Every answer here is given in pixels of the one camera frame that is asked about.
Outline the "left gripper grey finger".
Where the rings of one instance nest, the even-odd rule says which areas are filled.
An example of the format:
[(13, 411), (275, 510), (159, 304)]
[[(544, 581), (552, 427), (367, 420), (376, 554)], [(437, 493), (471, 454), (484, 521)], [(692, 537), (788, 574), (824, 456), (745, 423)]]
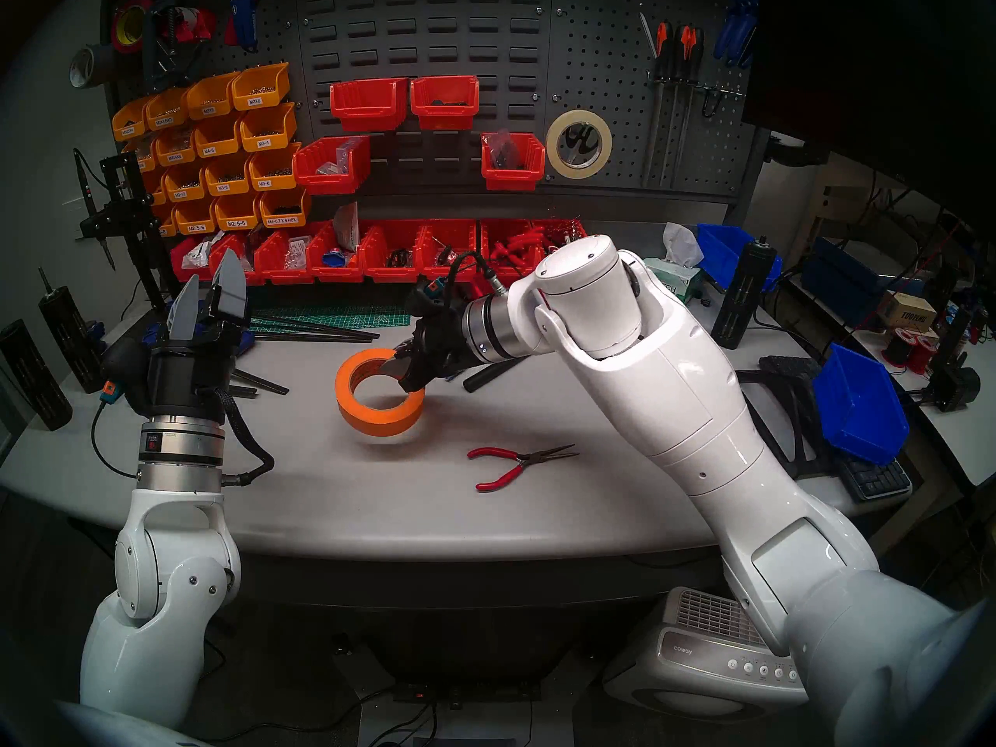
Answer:
[(226, 249), (211, 283), (208, 320), (248, 324), (249, 310), (245, 270), (232, 249)]
[(194, 336), (199, 312), (199, 276), (194, 274), (173, 300), (167, 316), (167, 336), (171, 342), (188, 342)]

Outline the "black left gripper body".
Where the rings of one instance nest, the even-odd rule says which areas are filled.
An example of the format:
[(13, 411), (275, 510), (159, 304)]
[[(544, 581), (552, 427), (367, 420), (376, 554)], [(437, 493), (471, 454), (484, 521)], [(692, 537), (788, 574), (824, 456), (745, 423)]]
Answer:
[(165, 329), (151, 347), (144, 381), (147, 399), (144, 404), (145, 418), (224, 418), (224, 409), (216, 391), (228, 386), (248, 324), (208, 320), (208, 295), (205, 308), (199, 306), (192, 340), (169, 341), (165, 322)]

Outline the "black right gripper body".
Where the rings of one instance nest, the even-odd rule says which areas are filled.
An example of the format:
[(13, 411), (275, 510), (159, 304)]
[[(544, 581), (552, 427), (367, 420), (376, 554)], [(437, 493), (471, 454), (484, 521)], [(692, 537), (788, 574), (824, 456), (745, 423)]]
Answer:
[(463, 331), (465, 308), (448, 308), (416, 321), (412, 337), (401, 347), (412, 347), (411, 368), (428, 370), (428, 383), (453, 377), (475, 367), (475, 353)]

